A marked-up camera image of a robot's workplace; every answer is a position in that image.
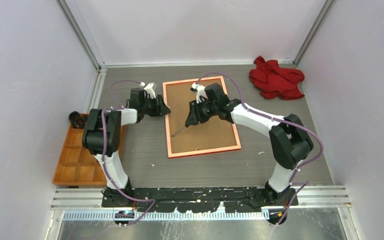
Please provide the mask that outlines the red picture frame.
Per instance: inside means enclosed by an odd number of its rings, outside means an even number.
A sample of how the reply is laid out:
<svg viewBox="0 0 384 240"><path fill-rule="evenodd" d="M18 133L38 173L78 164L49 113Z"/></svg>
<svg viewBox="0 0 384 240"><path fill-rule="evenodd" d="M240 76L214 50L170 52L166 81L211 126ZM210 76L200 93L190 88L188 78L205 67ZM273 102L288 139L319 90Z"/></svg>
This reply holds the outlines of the red picture frame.
<svg viewBox="0 0 384 240"><path fill-rule="evenodd" d="M162 84L164 103L171 113L165 116L168 158L181 158L242 148L236 125L211 117L209 121L191 125L175 137L173 133L185 126L189 114L189 102L196 99L190 88L197 79L167 81Z"/></svg>

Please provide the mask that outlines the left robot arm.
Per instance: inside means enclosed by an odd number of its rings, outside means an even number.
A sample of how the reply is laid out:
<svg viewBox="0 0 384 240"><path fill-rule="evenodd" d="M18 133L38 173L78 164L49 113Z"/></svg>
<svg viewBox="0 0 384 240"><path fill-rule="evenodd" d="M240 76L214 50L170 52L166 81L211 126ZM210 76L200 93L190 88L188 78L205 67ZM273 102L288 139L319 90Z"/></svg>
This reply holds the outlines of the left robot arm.
<svg viewBox="0 0 384 240"><path fill-rule="evenodd" d="M119 153L122 127L139 123L144 116L163 117L171 113L161 94L151 88L133 88L127 107L90 110L82 146L99 162L106 178L106 192L114 196L121 207L128 207L134 192Z"/></svg>

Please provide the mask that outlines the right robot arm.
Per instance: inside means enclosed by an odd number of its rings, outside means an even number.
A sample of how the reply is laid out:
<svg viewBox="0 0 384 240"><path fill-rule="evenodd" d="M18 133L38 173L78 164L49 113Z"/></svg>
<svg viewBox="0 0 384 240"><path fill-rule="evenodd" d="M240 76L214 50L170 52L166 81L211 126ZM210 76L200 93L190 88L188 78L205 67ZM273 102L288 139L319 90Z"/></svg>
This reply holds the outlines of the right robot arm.
<svg viewBox="0 0 384 240"><path fill-rule="evenodd" d="M218 83L208 86L193 83L190 90L196 98L189 102L186 128L204 124L217 116L269 138L276 165L261 194L264 202L279 205L286 197L297 165L314 149L308 132L302 129L300 118L294 114L287 117L269 114L240 99L229 99Z"/></svg>

